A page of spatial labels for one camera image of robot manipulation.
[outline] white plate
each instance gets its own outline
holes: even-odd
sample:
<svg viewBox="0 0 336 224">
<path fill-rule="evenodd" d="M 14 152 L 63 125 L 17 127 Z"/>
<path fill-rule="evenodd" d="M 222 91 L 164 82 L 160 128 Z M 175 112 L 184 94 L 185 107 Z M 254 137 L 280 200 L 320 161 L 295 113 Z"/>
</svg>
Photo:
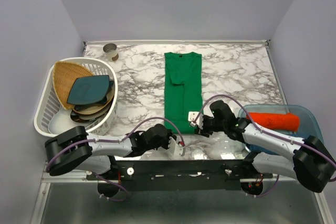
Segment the white plate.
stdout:
<svg viewBox="0 0 336 224">
<path fill-rule="evenodd" d="M 61 134 L 76 126 L 89 126 L 90 123 L 76 123 L 70 118 L 71 110 L 65 110 L 63 107 L 52 117 L 48 124 L 48 131 L 51 134 Z"/>
</svg>

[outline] blue plastic tub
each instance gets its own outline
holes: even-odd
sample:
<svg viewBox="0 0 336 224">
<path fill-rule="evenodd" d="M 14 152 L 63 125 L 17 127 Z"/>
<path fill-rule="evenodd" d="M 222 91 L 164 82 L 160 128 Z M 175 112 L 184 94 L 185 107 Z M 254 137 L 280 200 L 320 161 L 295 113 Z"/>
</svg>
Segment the blue plastic tub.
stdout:
<svg viewBox="0 0 336 224">
<path fill-rule="evenodd" d="M 252 104 L 246 105 L 244 108 L 248 112 L 258 112 L 258 113 L 277 113 L 286 114 L 292 113 L 300 117 L 300 126 L 297 132 L 289 131 L 278 131 L 286 135 L 297 136 L 307 138 L 308 136 L 316 136 L 323 143 L 323 137 L 320 127 L 315 119 L 315 116 L 306 108 L 299 105 L 275 105 L 275 104 Z M 246 113 L 241 109 L 238 112 L 238 117 L 245 118 Z M 251 151 L 262 151 L 269 154 L 274 154 L 264 148 L 259 146 L 250 145 L 249 149 Z"/>
</svg>

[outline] red object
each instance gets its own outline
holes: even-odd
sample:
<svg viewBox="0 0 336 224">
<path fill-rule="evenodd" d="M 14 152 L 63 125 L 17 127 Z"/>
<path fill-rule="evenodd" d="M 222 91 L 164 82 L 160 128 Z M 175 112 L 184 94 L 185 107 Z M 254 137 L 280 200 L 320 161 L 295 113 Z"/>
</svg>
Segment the red object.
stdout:
<svg viewBox="0 0 336 224">
<path fill-rule="evenodd" d="M 298 131 L 300 118 L 292 113 L 272 114 L 251 112 L 253 121 L 270 130 Z"/>
<path fill-rule="evenodd" d="M 120 171 L 118 171 L 118 182 L 119 182 L 119 184 L 121 184 L 121 173 L 120 173 Z"/>
</svg>

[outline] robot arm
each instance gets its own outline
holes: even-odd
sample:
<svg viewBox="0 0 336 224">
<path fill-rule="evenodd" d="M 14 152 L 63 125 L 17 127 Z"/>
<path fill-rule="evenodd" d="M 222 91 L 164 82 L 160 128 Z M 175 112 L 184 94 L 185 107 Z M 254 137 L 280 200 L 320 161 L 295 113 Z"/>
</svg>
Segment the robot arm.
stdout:
<svg viewBox="0 0 336 224">
<path fill-rule="evenodd" d="M 273 135 L 285 137 L 290 142 L 285 142 L 261 132 L 250 120 L 236 118 L 223 101 L 216 101 L 210 105 L 213 117 L 201 115 L 197 120 L 198 112 L 189 113 L 192 126 L 197 126 L 195 134 L 209 137 L 213 132 L 224 132 L 230 139 L 247 144 L 255 144 L 277 153 L 250 153 L 244 159 L 249 163 L 249 169 L 259 173 L 273 173 L 297 179 L 305 188 L 320 193 L 335 172 L 333 166 L 315 152 L 296 144 L 299 142 L 316 149 L 334 161 L 322 142 L 313 136 L 303 139 L 291 137 L 269 129 Z"/>
<path fill-rule="evenodd" d="M 73 169 L 82 169 L 102 174 L 111 167 L 109 156 L 136 157 L 159 147 L 179 156 L 183 156 L 185 151 L 172 131 L 167 130 L 162 124 L 157 124 L 147 131 L 134 132 L 129 138 L 123 141 L 122 139 L 123 136 L 88 134 L 83 126 L 74 127 L 46 141 L 48 162 L 69 145 L 88 141 L 60 155 L 51 164 L 49 173 L 51 176 L 59 176 Z"/>
</svg>

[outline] metal frame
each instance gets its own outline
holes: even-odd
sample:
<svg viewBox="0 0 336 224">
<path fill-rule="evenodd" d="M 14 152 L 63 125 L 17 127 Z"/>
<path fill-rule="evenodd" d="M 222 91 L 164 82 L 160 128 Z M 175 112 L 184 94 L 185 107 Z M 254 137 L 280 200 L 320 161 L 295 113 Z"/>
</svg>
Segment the metal frame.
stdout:
<svg viewBox="0 0 336 224">
<path fill-rule="evenodd" d="M 243 164 L 242 159 L 142 160 L 118 161 L 118 169 L 122 184 L 129 191 L 241 190 L 241 179 L 255 182 L 260 178 L 257 171 L 243 172 Z M 105 175 L 107 180 L 116 178 L 117 172 Z M 264 178 L 272 178 L 272 174 L 264 174 Z M 99 180 L 95 175 L 87 179 Z"/>
<path fill-rule="evenodd" d="M 271 63 L 271 67 L 273 70 L 273 73 L 275 75 L 279 91 L 281 94 L 281 97 L 283 99 L 284 104 L 287 104 L 287 100 L 284 94 L 284 91 L 282 89 L 276 68 L 274 66 L 274 62 L 270 53 L 269 49 L 269 41 L 268 40 L 245 40 L 245 41 L 236 41 L 236 40 L 113 40 L 113 41 L 91 41 L 91 42 L 84 42 L 84 49 L 83 49 L 83 56 L 86 51 L 86 45 L 98 45 L 102 43 L 108 43 L 108 42 L 114 42 L 117 44 L 260 44 L 265 45 L 266 52 L 268 55 L 268 58 Z M 43 175 L 41 178 L 41 186 L 40 190 L 38 192 L 33 216 L 31 219 L 30 224 L 40 224 L 43 217 L 43 212 L 46 206 L 48 193 L 50 190 L 50 184 L 51 183 L 104 183 L 104 182 L 98 182 L 94 180 L 87 180 L 87 174 L 83 171 L 72 171 L 70 173 L 67 173 L 62 176 L 58 177 L 51 177 L 48 173 L 43 171 Z M 265 181 L 274 181 L 275 179 L 265 179 Z M 289 181 L 293 180 L 292 178 L 287 177 L 280 177 L 280 181 Z M 240 182 L 253 182 L 254 179 L 241 179 Z M 334 221 L 331 216 L 331 212 L 328 206 L 328 203 L 326 201 L 326 198 L 324 196 L 324 193 L 317 194 L 315 193 L 315 197 L 323 218 L 323 221 L 325 224 L 334 224 Z"/>
<path fill-rule="evenodd" d="M 88 41 L 85 45 L 101 45 L 107 43 L 116 44 L 260 44 L 268 45 L 266 40 L 105 40 L 105 41 Z"/>
</svg>

